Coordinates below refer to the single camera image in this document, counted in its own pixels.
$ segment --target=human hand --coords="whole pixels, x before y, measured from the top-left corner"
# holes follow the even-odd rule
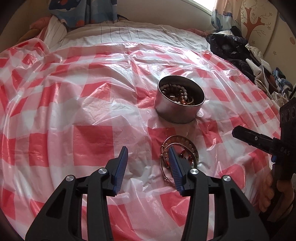
[[[271,188],[273,178],[271,172],[266,176],[260,189],[259,208],[264,213],[270,206],[271,200],[274,197],[274,190]],[[291,181],[278,180],[276,184],[277,189],[284,194],[283,201],[278,208],[275,220],[287,216],[292,210],[291,203],[294,200],[294,189]]]

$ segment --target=metal container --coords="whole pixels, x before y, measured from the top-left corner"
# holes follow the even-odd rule
[[[182,105],[167,98],[160,90],[160,87],[166,84],[185,87],[187,93],[194,98],[195,105]],[[158,82],[154,107],[165,120],[176,124],[186,124],[195,119],[204,101],[205,93],[197,83],[182,76],[170,75]]]

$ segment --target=jewelry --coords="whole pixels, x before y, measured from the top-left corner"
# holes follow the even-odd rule
[[[165,97],[182,105],[195,105],[194,98],[190,97],[187,90],[180,85],[166,84],[160,87]]]
[[[184,161],[188,161],[192,168],[197,168],[199,160],[198,151],[193,142],[190,141],[188,138],[178,135],[170,136],[169,138],[167,138],[160,147],[160,166],[164,179],[166,181],[169,181],[171,184],[173,183],[167,178],[164,173],[163,163],[165,164],[166,168],[170,168],[170,164],[168,161],[168,149],[173,145],[180,146],[184,149],[179,154],[179,157],[184,158]]]

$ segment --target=patterned curtain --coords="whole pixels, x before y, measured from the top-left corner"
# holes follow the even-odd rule
[[[212,25],[218,31],[230,30],[232,26],[241,28],[242,0],[216,0],[212,13]]]

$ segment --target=checkered tablecloth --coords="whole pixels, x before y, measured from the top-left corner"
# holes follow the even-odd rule
[[[230,175],[256,203],[269,157],[231,131],[243,125],[279,137],[278,109],[211,52],[126,42],[50,53],[31,39],[1,53],[0,68],[0,201],[22,237],[66,175],[90,175],[125,145],[122,188],[108,198],[115,240],[180,240],[189,199],[164,182],[159,165],[160,145],[175,134],[195,143],[201,171]],[[169,123],[153,107],[157,82],[171,74],[205,92],[189,124]],[[82,228],[86,238],[85,222]],[[213,200],[209,237],[212,231]]]

